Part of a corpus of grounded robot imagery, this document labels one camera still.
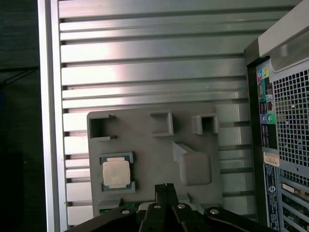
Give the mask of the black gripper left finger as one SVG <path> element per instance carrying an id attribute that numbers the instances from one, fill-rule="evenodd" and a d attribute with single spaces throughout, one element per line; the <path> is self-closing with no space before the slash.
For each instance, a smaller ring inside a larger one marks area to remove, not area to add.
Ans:
<path id="1" fill-rule="evenodd" d="M 155 202 L 146 210 L 136 211 L 129 206 L 120 206 L 94 217 L 69 232 L 162 232 L 165 229 L 167 212 L 167 185 L 155 185 Z"/>

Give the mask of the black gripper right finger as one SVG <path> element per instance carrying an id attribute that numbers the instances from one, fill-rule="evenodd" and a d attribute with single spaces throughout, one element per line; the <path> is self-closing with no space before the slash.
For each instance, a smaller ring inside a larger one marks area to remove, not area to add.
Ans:
<path id="1" fill-rule="evenodd" d="M 180 203 L 172 183 L 165 184 L 168 206 L 182 232 L 273 232 L 274 229 L 219 207 L 200 213 Z"/>

